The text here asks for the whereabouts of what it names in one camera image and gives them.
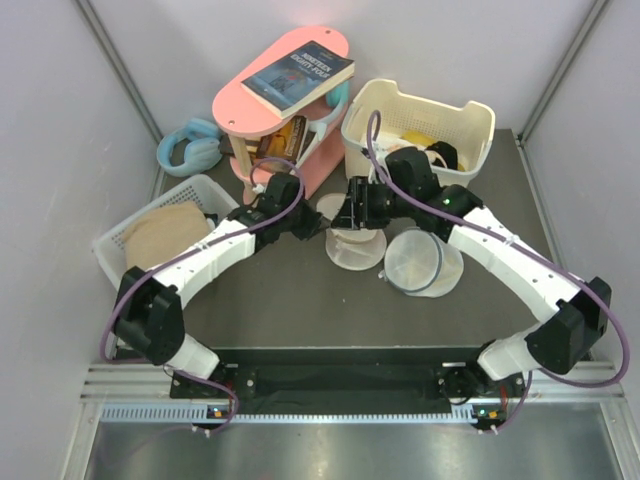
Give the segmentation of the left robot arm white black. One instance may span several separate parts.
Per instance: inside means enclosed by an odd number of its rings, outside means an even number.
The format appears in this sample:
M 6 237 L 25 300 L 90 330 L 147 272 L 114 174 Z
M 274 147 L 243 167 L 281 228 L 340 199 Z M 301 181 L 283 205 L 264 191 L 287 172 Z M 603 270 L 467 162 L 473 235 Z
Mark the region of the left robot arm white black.
M 281 235 L 309 240 L 328 224 L 304 198 L 300 178 L 276 174 L 252 203 L 232 210 L 185 252 L 147 271 L 129 269 L 109 332 L 149 363 L 179 371 L 203 395 L 216 396 L 226 387 L 227 374 L 219 356 L 186 333 L 183 308 L 224 271 Z

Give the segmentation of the beige trim mesh laundry bag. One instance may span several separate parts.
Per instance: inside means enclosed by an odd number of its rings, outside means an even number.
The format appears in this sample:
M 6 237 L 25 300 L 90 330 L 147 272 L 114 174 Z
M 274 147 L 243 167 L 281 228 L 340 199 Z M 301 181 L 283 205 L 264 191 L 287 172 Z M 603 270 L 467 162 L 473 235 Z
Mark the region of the beige trim mesh laundry bag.
M 364 271 L 375 267 L 384 258 L 386 248 L 382 230 L 326 230 L 326 254 L 335 265 L 346 270 Z

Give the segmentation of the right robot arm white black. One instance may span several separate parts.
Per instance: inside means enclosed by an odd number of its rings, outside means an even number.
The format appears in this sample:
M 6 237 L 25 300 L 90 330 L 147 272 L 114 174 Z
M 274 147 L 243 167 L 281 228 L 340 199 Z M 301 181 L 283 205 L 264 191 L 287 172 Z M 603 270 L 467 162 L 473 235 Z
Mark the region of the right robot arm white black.
M 410 219 L 500 280 L 538 322 L 485 344 L 466 372 L 469 388 L 487 396 L 504 378 L 532 370 L 563 381 L 614 323 L 609 284 L 584 281 L 539 255 L 466 187 L 441 186 L 425 151 L 409 146 L 385 158 L 364 152 L 373 172 L 350 179 L 332 228 L 380 230 Z

